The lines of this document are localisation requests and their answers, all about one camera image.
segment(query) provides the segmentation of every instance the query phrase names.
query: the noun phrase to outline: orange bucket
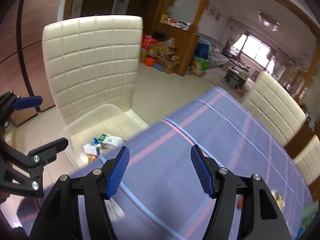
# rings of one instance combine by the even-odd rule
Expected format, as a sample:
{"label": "orange bucket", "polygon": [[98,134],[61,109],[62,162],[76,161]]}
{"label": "orange bucket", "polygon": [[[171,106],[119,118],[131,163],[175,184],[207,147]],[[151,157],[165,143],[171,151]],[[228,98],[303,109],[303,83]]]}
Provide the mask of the orange bucket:
{"label": "orange bucket", "polygon": [[154,63],[156,63],[157,59],[156,58],[151,58],[151,57],[146,57],[144,63],[148,67],[152,67]]}

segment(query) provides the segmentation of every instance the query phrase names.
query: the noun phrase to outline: doorway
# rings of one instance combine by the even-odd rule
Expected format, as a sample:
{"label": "doorway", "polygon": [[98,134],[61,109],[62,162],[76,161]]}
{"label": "doorway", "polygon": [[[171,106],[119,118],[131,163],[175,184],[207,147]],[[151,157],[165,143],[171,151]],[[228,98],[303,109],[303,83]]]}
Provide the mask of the doorway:
{"label": "doorway", "polygon": [[111,15],[114,0],[83,0],[81,17]]}
{"label": "doorway", "polygon": [[143,19],[143,33],[152,34],[156,24],[160,0],[129,0],[127,15],[140,16]]}

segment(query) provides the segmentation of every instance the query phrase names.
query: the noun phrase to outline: chair backrest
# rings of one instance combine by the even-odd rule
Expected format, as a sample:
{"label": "chair backrest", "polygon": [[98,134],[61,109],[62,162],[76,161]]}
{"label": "chair backrest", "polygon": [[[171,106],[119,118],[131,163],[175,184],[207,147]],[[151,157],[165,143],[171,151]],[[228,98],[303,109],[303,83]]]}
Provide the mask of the chair backrest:
{"label": "chair backrest", "polygon": [[45,71],[66,124],[111,103],[131,107],[142,37],[142,18],[92,16],[56,22],[43,30]]}
{"label": "chair backrest", "polygon": [[314,135],[305,148],[293,159],[307,184],[310,185],[320,175],[320,141]]}
{"label": "chair backrest", "polygon": [[282,146],[292,139],[306,120],[296,101],[265,71],[260,73],[242,105]]}

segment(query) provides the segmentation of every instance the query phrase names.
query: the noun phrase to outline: transparent plastic container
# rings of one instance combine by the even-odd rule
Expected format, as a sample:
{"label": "transparent plastic container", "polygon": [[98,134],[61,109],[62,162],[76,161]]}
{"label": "transparent plastic container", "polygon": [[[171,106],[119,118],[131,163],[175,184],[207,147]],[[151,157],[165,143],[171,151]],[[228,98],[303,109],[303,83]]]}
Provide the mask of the transparent plastic container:
{"label": "transparent plastic container", "polygon": [[60,137],[68,139],[69,145],[65,151],[73,165],[79,169],[88,164],[89,156],[84,153],[83,145],[91,144],[93,137],[108,134],[129,140],[143,129],[142,125],[115,105],[104,104],[70,123],[62,130]]}

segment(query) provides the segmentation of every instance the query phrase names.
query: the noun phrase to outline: table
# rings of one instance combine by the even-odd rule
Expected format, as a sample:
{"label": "table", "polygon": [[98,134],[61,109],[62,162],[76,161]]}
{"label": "table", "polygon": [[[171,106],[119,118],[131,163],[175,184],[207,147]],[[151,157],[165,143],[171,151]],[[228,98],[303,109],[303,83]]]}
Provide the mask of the table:
{"label": "table", "polygon": [[[249,177],[259,173],[270,189],[277,189],[295,239],[300,212],[312,203],[302,175],[269,132],[226,91],[215,87],[126,143],[130,162],[113,197],[126,214],[125,219],[113,223],[119,240],[202,239],[215,200],[203,192],[191,163],[194,143],[234,174]],[[114,158],[118,150],[106,158]],[[97,161],[71,177],[101,166]],[[20,211],[32,209],[34,203],[25,199],[18,211],[27,232],[36,208],[23,215]],[[90,239],[83,197],[79,198],[79,210],[84,239]],[[240,211],[235,209],[229,239],[236,238],[239,219]]]}
{"label": "table", "polygon": [[239,74],[239,71],[236,71],[233,68],[229,68],[226,76],[224,77],[227,82],[230,81],[230,79],[234,79],[237,82],[237,85],[239,87],[243,87],[247,79],[245,79],[243,76]]}

